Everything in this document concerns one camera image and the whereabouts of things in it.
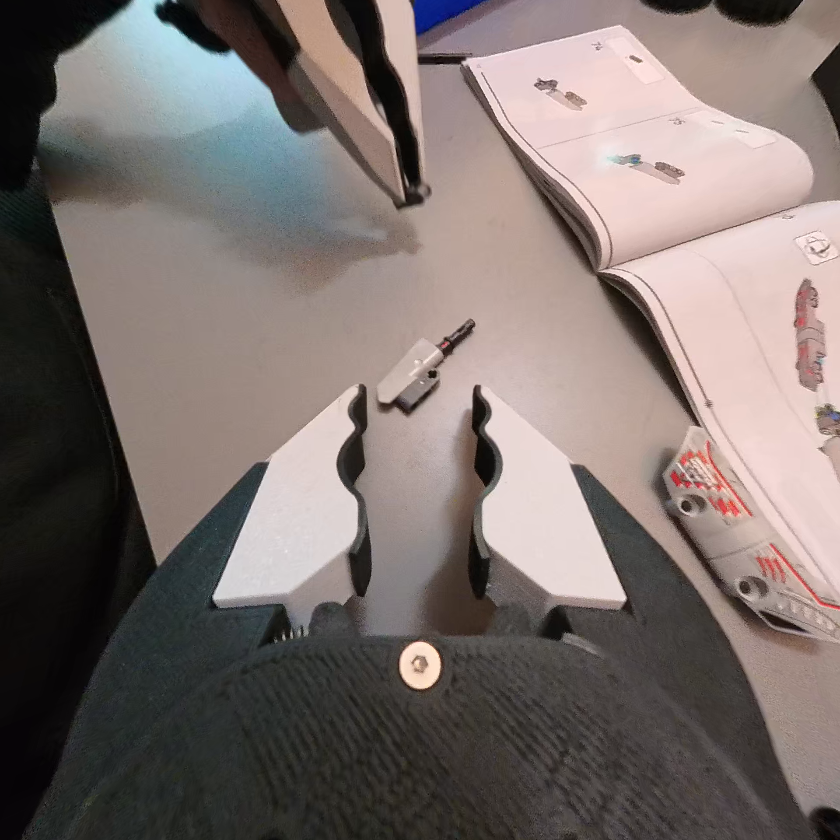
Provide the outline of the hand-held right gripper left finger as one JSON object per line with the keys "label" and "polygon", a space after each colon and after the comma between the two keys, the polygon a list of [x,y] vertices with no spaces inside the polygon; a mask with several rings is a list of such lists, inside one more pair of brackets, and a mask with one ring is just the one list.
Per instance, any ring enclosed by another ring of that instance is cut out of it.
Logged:
{"label": "hand-held right gripper left finger", "polygon": [[352,385],[268,459],[215,592],[217,608],[281,606],[308,627],[322,603],[364,597],[372,575],[367,391]]}

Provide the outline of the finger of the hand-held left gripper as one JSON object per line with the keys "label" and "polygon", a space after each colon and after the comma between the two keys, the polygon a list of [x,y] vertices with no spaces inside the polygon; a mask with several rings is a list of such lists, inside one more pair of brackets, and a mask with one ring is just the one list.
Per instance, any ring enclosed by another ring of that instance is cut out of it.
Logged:
{"label": "finger of the hand-held left gripper", "polygon": [[426,183],[413,4],[356,1],[354,27],[366,80],[392,133],[404,194],[405,186]]}
{"label": "finger of the hand-held left gripper", "polygon": [[272,22],[290,37],[287,74],[301,99],[398,207],[403,170],[396,140],[371,96],[363,65],[323,1],[272,3]]}

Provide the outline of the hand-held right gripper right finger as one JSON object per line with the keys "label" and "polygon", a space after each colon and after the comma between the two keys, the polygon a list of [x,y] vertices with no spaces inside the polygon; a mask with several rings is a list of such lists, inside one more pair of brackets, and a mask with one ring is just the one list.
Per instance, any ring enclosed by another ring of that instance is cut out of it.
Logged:
{"label": "hand-held right gripper right finger", "polygon": [[536,624],[558,607],[627,605],[573,463],[489,387],[475,385],[471,429],[482,491],[469,531],[473,596],[519,606]]}

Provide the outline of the white toy brick assembly with pin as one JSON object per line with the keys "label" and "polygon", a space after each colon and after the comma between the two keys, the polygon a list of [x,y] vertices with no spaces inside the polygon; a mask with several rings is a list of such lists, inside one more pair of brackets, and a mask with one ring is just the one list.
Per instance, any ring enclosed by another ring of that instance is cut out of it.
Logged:
{"label": "white toy brick assembly with pin", "polygon": [[418,339],[376,386],[377,402],[411,413],[438,387],[440,366],[475,328],[468,319],[436,343]]}

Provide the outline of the person's left forearm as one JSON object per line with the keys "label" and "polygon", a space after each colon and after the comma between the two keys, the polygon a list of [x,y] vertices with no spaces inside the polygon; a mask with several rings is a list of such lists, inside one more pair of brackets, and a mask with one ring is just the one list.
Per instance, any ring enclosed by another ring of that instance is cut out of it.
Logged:
{"label": "person's left forearm", "polygon": [[56,63],[128,1],[1,2],[1,188],[28,183],[40,120],[56,102]]}

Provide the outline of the grey desk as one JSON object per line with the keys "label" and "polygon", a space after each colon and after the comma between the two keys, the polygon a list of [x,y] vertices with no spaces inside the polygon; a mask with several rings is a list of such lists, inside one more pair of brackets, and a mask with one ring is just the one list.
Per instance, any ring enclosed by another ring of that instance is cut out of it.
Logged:
{"label": "grey desk", "polygon": [[[754,685],[804,811],[838,807],[838,646],[723,595],[660,500],[692,422],[646,319],[603,285],[457,65],[420,69],[432,187],[398,211],[326,134],[289,131],[234,56],[134,2],[59,63],[41,167],[157,559],[354,383],[375,634],[453,634],[469,591],[471,392],[585,465],[686,573]],[[419,339],[476,328],[411,413],[376,386]]]}

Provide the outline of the person's left hand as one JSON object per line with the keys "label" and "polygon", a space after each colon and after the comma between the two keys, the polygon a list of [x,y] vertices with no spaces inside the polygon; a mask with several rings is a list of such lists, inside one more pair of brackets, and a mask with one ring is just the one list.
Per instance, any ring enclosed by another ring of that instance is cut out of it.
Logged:
{"label": "person's left hand", "polygon": [[199,18],[269,89],[276,105],[300,102],[280,61],[260,32],[250,2],[197,1]]}

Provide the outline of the blue plastic bin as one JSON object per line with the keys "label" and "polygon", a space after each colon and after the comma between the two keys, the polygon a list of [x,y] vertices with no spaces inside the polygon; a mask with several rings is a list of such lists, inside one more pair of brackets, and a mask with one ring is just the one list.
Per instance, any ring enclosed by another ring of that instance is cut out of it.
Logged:
{"label": "blue plastic bin", "polygon": [[509,1],[415,1],[417,36],[448,35],[509,5]]}

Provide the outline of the grey printed toy car body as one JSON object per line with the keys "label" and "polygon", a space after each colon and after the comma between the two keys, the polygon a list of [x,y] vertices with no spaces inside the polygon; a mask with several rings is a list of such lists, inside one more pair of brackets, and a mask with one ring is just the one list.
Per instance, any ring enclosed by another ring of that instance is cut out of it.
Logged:
{"label": "grey printed toy car body", "polygon": [[666,507],[730,597],[783,634],[838,644],[838,594],[761,512],[707,431],[689,426],[663,472]]}

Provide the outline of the person's dark clothing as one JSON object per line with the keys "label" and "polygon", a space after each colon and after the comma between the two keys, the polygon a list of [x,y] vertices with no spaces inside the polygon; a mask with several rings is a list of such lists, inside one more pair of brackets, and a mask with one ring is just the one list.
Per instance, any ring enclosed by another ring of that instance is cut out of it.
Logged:
{"label": "person's dark clothing", "polygon": [[155,563],[37,169],[1,211],[1,829],[20,838]]}

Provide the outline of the open instruction booklet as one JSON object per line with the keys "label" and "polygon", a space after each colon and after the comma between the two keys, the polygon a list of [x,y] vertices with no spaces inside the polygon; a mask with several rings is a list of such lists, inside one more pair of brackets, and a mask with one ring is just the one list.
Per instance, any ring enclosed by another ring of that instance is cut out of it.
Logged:
{"label": "open instruction booklet", "polygon": [[838,602],[839,210],[805,203],[806,153],[706,105],[621,26],[462,69],[593,269],[653,323],[788,561]]}

